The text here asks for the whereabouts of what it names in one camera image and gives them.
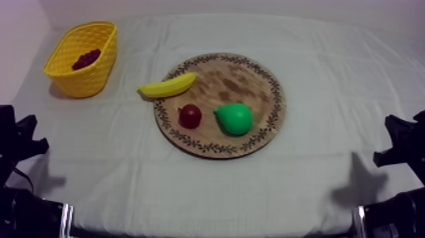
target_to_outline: white cloth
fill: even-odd
[[[104,90],[64,97],[42,67],[52,32],[18,93],[51,149],[38,192],[75,205],[75,223],[129,235],[239,237],[336,232],[350,209],[421,186],[407,165],[376,168],[391,147],[385,116],[425,109],[420,42],[329,22],[265,15],[117,21],[118,58]],[[136,86],[204,53],[236,53],[271,70],[286,119],[260,151],[208,161],[171,145]]]

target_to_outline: white wall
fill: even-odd
[[[425,39],[425,0],[1,0],[0,104],[15,96],[50,27],[185,13],[262,13],[353,23]]]
[[[14,98],[49,30],[40,2],[0,1],[0,104]]]
[[[40,0],[54,27],[89,20],[182,13],[316,18],[425,39],[425,0]]]

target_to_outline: yellow basket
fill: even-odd
[[[44,73],[71,97],[90,97],[102,91],[116,59],[117,29],[112,22],[88,22],[69,30],[44,66]],[[91,65],[73,70],[79,57],[92,50],[101,54]]]

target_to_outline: plastic fruit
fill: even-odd
[[[231,135],[244,135],[252,126],[252,112],[243,103],[231,103],[214,110],[222,128]]]
[[[192,86],[196,73],[185,73],[176,78],[137,86],[146,97],[171,97],[181,94]]]
[[[79,70],[81,68],[87,67],[93,64],[100,55],[101,55],[100,49],[95,49],[93,51],[90,51],[87,54],[83,54],[79,57],[78,61],[74,63],[74,65],[72,66],[72,69]]]
[[[179,109],[179,111],[178,122],[182,127],[193,129],[199,126],[202,113],[197,106],[188,104],[182,109]]]

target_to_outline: toy pear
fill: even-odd
[[[214,114],[228,134],[244,135],[251,129],[252,112],[244,103],[230,103],[219,106],[214,110]]]

